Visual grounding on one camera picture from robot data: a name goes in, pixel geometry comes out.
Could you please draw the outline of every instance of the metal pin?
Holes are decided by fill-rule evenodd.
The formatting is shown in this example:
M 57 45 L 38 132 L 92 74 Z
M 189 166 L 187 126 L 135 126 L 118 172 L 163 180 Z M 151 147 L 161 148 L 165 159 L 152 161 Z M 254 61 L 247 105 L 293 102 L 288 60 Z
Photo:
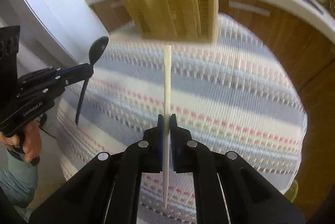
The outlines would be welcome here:
M 107 160 L 107 159 L 108 159 L 108 153 L 106 153 L 106 152 L 102 152 L 102 153 L 100 153 L 100 154 L 98 155 L 98 159 L 99 159 L 100 161 Z
M 197 141 L 190 140 L 190 141 L 187 142 L 187 145 L 188 145 L 190 148 L 195 148 L 195 147 L 198 145 L 198 143 L 197 143 Z
M 237 158 L 237 153 L 236 152 L 233 152 L 233 151 L 230 151 L 227 153 L 227 157 L 230 159 L 230 160 L 235 160 Z
M 138 146 L 140 148 L 147 148 L 149 146 L 149 142 L 148 141 L 145 141 L 145 140 L 142 140 L 142 141 L 139 141 L 138 142 Z

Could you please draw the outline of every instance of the green object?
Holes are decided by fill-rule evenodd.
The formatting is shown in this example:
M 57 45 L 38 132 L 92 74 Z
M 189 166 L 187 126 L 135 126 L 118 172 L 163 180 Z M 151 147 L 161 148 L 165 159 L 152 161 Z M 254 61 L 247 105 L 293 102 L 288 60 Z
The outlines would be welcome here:
M 298 182 L 293 180 L 291 187 L 286 191 L 284 196 L 293 203 L 298 194 Z

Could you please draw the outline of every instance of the forearm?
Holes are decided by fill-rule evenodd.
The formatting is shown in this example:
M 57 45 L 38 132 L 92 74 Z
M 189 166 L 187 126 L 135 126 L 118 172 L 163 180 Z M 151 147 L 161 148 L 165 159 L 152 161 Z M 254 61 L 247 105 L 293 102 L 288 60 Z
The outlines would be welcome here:
M 8 167 L 0 171 L 0 186 L 13 205 L 26 208 L 37 188 L 37 166 L 16 159 L 11 153 L 7 152 Z

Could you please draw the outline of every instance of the sleeve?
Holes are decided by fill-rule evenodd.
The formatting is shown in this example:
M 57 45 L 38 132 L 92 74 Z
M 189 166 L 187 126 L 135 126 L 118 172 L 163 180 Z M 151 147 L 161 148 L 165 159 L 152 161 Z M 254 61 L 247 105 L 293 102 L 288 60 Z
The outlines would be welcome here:
M 0 171 L 0 186 L 11 204 L 26 208 L 37 188 L 37 164 L 24 162 L 16 152 L 7 154 L 8 167 Z

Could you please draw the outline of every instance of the striped tablecloth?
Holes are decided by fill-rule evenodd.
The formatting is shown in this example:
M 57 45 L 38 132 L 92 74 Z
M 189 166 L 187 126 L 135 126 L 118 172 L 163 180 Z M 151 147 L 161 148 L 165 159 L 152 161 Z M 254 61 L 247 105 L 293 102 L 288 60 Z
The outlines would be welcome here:
M 98 152 L 118 153 L 142 139 L 163 113 L 164 42 L 143 40 L 133 24 L 110 36 L 94 68 L 79 126 L 82 84 L 69 86 L 58 111 L 61 166 L 67 179 Z M 172 43 L 171 110 L 178 125 L 211 150 L 234 150 L 284 193 L 300 162 L 307 116 L 281 64 L 253 33 L 219 15 L 216 44 Z M 138 218 L 195 223 L 191 174 L 143 174 Z

